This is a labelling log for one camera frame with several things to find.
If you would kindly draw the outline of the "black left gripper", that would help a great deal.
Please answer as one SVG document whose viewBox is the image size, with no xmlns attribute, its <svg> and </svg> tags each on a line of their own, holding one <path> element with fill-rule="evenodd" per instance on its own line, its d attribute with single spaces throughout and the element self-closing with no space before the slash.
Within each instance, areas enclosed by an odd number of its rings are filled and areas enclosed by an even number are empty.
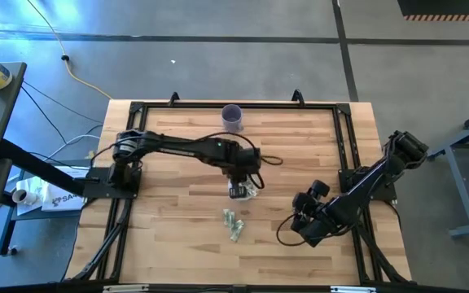
<svg viewBox="0 0 469 293">
<path fill-rule="evenodd" d="M 261 168 L 261 150 L 259 148 L 238 150 L 230 159 L 226 167 L 226 176 L 228 182 L 228 192 L 231 199 L 246 199 L 248 197 L 248 188 L 245 182 L 250 175 L 256 175 Z"/>
</svg>

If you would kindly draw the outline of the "clear plastic cup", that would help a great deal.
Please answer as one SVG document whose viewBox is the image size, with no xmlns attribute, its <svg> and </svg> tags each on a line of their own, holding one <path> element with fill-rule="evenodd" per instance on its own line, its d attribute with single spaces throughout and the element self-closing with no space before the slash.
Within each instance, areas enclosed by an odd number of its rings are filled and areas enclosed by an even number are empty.
<svg viewBox="0 0 469 293">
<path fill-rule="evenodd" d="M 243 200 L 253 199 L 257 196 L 259 189 L 250 178 L 242 184 L 242 187 L 244 188 Z"/>
</svg>

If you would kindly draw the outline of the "scattered green wrapped candies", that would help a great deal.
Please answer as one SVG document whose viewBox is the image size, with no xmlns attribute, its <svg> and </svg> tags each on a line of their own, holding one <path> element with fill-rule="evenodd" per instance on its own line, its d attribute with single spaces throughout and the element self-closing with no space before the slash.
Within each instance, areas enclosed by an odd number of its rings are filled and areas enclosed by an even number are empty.
<svg viewBox="0 0 469 293">
<path fill-rule="evenodd" d="M 245 224 L 242 220 L 237 220 L 230 229 L 230 240 L 237 242 Z"/>
</svg>

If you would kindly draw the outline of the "silver table clamp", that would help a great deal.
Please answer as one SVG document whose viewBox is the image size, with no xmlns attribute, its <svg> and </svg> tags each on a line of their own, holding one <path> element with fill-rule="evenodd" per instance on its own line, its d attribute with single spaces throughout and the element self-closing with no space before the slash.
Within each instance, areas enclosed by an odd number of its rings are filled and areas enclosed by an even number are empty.
<svg viewBox="0 0 469 293">
<path fill-rule="evenodd" d="M 143 293 L 149 289 L 150 287 L 144 284 L 120 284 L 105 286 L 102 293 Z"/>
<path fill-rule="evenodd" d="M 330 293 L 377 293 L 377 290 L 367 286 L 331 286 Z"/>
</svg>

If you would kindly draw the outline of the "purple plastic cup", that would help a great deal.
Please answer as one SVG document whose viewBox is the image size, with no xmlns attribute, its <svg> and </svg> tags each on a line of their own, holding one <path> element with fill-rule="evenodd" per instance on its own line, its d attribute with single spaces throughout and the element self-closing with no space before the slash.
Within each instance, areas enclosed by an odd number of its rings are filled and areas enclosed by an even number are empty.
<svg viewBox="0 0 469 293">
<path fill-rule="evenodd" d="M 236 104 L 225 105 L 221 110 L 221 120 L 226 131 L 238 133 L 243 130 L 243 112 Z"/>
</svg>

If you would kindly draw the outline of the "printed white bag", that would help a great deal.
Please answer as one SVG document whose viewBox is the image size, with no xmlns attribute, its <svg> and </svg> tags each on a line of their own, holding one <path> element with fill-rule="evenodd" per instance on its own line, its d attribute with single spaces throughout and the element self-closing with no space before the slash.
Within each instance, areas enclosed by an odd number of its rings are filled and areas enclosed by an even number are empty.
<svg viewBox="0 0 469 293">
<path fill-rule="evenodd" d="M 83 198 L 48 182 L 42 184 L 42 211 L 79 211 L 84 205 Z"/>
</svg>

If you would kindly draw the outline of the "black desk beam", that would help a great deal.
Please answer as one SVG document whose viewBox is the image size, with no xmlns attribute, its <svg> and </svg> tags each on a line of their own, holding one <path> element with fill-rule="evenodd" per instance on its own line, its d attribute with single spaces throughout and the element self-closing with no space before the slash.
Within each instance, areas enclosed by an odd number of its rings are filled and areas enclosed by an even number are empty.
<svg viewBox="0 0 469 293">
<path fill-rule="evenodd" d="M 6 139 L 2 139 L 0 142 L 0 158 L 11 160 L 13 165 L 40 177 L 54 186 L 75 195 L 83 195 L 84 185 L 82 183 L 75 181 L 68 174 L 38 159 Z"/>
</svg>

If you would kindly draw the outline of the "white paper sheet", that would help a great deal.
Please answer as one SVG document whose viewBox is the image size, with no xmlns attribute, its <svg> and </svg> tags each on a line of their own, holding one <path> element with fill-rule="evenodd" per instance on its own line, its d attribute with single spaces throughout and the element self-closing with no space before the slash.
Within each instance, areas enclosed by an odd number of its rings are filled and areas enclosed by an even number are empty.
<svg viewBox="0 0 469 293">
<path fill-rule="evenodd" d="M 31 177 L 18 181 L 16 183 L 16 190 L 26 190 L 33 192 L 37 195 L 37 201 L 33 205 L 23 205 L 17 204 L 17 215 L 23 215 L 25 213 L 31 212 L 42 206 L 43 194 L 42 194 L 43 180 L 39 177 Z"/>
</svg>

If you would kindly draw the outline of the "white tape roll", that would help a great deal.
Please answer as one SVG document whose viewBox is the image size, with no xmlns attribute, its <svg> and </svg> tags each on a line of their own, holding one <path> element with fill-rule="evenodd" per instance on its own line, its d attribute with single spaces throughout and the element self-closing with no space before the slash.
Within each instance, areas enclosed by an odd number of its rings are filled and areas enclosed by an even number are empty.
<svg viewBox="0 0 469 293">
<path fill-rule="evenodd" d="M 17 204 L 33 205 L 37 201 L 37 195 L 26 190 L 16 190 L 12 194 L 11 199 Z"/>
</svg>

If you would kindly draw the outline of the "blue metal stand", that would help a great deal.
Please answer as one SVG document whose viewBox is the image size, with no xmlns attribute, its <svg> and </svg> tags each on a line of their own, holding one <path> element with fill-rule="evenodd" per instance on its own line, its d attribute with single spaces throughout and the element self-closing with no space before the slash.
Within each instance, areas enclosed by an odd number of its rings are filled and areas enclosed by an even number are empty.
<svg viewBox="0 0 469 293">
<path fill-rule="evenodd" d="M 25 176 L 25 171 L 22 171 L 20 174 L 20 181 L 36 176 Z M 4 191 L 2 197 L 2 205 L 9 207 L 9 212 L 3 226 L 2 236 L 0 239 L 0 256 L 9 256 L 8 251 L 11 248 L 10 241 L 15 228 L 15 223 L 17 221 L 27 221 L 27 220 L 40 220 L 40 219 L 49 219 L 49 218 L 60 218 L 60 217 L 71 217 L 81 214 L 79 211 L 64 211 L 64 212 L 43 212 L 42 207 L 37 208 L 31 212 L 25 213 L 23 215 L 17 215 L 17 204 L 11 199 L 13 192 L 9 193 Z"/>
</svg>

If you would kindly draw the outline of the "black hazard striped mat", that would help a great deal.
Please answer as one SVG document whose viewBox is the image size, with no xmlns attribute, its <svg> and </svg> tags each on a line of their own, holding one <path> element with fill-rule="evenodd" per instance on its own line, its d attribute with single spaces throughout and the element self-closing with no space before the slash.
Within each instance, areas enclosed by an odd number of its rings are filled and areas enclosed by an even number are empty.
<svg viewBox="0 0 469 293">
<path fill-rule="evenodd" d="M 397 0 L 408 21 L 469 22 L 469 0 Z"/>
</svg>

